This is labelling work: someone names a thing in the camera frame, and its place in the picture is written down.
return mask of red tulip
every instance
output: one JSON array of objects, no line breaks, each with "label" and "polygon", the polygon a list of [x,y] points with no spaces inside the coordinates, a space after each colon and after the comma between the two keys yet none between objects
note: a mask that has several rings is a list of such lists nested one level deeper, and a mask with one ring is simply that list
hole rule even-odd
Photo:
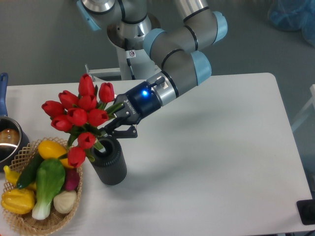
[{"label": "red tulip", "polygon": [[90,149],[95,143],[95,136],[90,132],[82,133],[78,137],[78,144],[83,149]]},{"label": "red tulip", "polygon": [[67,118],[72,124],[82,126],[88,121],[88,113],[82,108],[70,108]]},{"label": "red tulip", "polygon": [[59,93],[59,99],[67,110],[73,107],[73,104],[78,105],[79,98],[74,95],[73,93],[64,90],[63,92]]},{"label": "red tulip", "polygon": [[72,128],[72,123],[68,121],[66,115],[59,115],[51,121],[51,126],[59,131],[68,132]]},{"label": "red tulip", "polygon": [[106,111],[100,109],[93,109],[88,115],[89,123],[92,126],[99,126],[108,121],[108,114]]},{"label": "red tulip", "polygon": [[84,95],[93,95],[95,88],[93,85],[92,78],[88,74],[84,74],[79,82],[79,94]]},{"label": "red tulip", "polygon": [[103,83],[100,86],[98,96],[103,103],[109,103],[114,100],[114,88],[111,83]]},{"label": "red tulip", "polygon": [[60,102],[46,101],[41,107],[52,118],[64,114],[64,107]]},{"label": "red tulip", "polygon": [[97,100],[95,95],[84,95],[79,99],[79,107],[87,112],[96,107]]},{"label": "red tulip", "polygon": [[80,147],[72,147],[68,152],[68,164],[78,168],[85,161],[85,151]]}]

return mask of bok choy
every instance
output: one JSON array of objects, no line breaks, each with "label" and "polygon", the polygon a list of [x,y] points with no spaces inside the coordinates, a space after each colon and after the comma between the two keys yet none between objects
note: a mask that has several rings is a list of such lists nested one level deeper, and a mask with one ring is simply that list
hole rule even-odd
[{"label": "bok choy", "polygon": [[65,178],[65,169],[60,160],[44,160],[36,175],[37,202],[32,210],[32,217],[43,220],[49,216],[51,202],[59,194]]}]

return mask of blue led light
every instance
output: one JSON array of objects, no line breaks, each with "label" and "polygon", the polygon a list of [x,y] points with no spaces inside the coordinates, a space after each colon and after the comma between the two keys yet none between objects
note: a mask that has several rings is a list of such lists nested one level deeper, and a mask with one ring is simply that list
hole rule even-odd
[{"label": "blue led light", "polygon": [[142,95],[143,95],[144,97],[147,97],[147,96],[149,95],[149,93],[148,93],[147,91],[143,90],[143,91],[142,91]]}]

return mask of black vase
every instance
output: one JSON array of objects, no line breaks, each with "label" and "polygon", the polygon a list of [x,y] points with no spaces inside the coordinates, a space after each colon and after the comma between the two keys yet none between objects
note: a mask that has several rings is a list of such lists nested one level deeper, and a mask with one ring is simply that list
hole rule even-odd
[{"label": "black vase", "polygon": [[123,181],[127,174],[122,147],[117,139],[111,136],[98,140],[105,147],[106,152],[100,152],[94,147],[91,148],[91,153],[95,158],[91,164],[103,183],[116,185]]}]

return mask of blue fabric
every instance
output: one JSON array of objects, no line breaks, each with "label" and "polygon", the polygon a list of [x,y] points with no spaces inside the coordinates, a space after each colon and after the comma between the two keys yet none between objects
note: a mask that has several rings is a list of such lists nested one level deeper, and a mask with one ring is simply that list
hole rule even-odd
[{"label": "blue fabric", "polygon": [[315,0],[275,0],[268,19],[280,30],[302,30],[305,40],[315,46]]}]

